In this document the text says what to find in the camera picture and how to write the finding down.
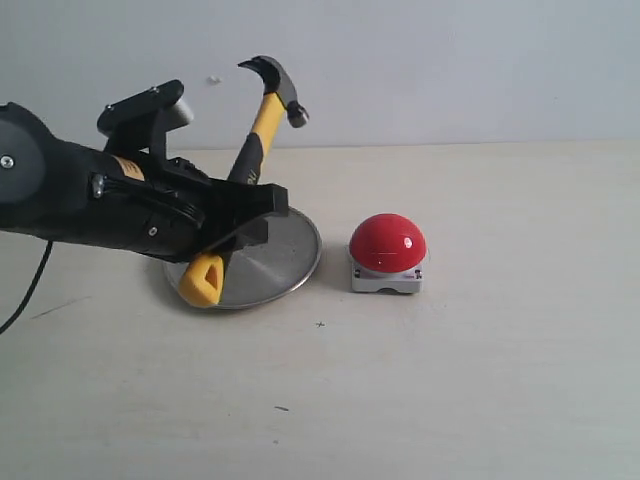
screw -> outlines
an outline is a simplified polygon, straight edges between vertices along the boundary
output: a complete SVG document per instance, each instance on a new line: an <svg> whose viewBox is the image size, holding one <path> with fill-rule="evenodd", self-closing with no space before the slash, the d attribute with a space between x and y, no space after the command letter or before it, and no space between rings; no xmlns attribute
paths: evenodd
<svg viewBox="0 0 640 480"><path fill-rule="evenodd" d="M94 175L91 180L91 188L93 189L93 197L100 198L104 194L104 176Z"/></svg>
<svg viewBox="0 0 640 480"><path fill-rule="evenodd" d="M9 170L10 168L13 168L15 164L16 162L14 162L13 158L11 158L9 155L3 155L2 158L0 158L0 166L2 168L6 168L7 170Z"/></svg>

yellow label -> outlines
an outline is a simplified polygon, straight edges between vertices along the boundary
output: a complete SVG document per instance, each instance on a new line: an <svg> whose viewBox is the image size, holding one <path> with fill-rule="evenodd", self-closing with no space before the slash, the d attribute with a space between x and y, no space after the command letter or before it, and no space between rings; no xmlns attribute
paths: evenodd
<svg viewBox="0 0 640 480"><path fill-rule="evenodd" d="M136 180L144 182L144 173L142 173L142 170L137 163L120 157L115 158L122 168L122 173L124 173L129 178L134 178Z"/></svg>

hammer head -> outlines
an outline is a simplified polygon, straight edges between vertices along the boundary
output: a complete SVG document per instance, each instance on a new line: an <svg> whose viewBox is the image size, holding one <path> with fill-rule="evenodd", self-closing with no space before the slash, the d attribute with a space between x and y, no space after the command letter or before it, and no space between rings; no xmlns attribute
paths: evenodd
<svg viewBox="0 0 640 480"><path fill-rule="evenodd" d="M238 64L239 67L253 70L264 82L264 94L275 93L287 110L287 119L293 128L304 127L309 121L309 114L298 103L298 93L291 77L276 59L266 55L253 57Z"/></svg>

white wall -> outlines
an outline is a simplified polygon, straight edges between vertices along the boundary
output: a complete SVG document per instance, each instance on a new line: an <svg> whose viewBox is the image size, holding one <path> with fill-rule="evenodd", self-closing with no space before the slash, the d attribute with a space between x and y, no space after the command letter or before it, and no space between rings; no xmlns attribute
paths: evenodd
<svg viewBox="0 0 640 480"><path fill-rule="evenodd" d="M101 146L106 103L178 77L171 145L235 147L261 89L235 64L265 53L312 117L279 146L638 137L638 25L637 0L4 0L0 101Z"/></svg>

black cable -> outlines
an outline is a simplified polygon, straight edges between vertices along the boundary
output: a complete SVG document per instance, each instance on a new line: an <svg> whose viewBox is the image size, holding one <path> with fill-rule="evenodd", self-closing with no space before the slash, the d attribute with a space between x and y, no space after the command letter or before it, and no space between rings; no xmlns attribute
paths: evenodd
<svg viewBox="0 0 640 480"><path fill-rule="evenodd" d="M40 281L42 272L44 272L44 267L47 266L47 261L49 261L49 257L51 256L52 249L53 249L53 242L48 241L47 246L44 249L44 254L42 255L42 260L40 260L40 265L38 265L38 269L36 270L36 274L33 277L33 280L31 280L31 285L29 285L29 289L27 290L26 295L22 299L22 302L20 302L20 305L18 305L18 308L16 309L16 311L13 312L13 315L11 315L9 319L6 322L4 322L4 324L0 327L0 335L6 332L7 329L11 325L13 325L13 322L15 322L18 319L18 317L22 315L22 312L29 304L31 297L33 296L33 292L35 292L36 287L38 286L38 282Z"/></svg>

